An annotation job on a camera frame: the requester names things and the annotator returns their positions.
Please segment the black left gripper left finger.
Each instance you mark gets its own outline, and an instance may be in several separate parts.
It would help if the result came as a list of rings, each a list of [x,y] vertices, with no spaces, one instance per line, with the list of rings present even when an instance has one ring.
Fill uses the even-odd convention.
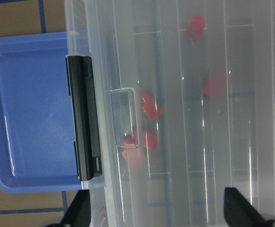
[[[89,190],[79,190],[60,222],[62,227],[88,227],[91,224]]]

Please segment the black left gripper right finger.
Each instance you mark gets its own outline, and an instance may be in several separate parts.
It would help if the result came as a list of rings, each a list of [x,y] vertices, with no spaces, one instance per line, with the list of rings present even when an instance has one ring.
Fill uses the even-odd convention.
[[[234,187],[225,187],[223,216],[229,227],[268,227],[269,224]]]

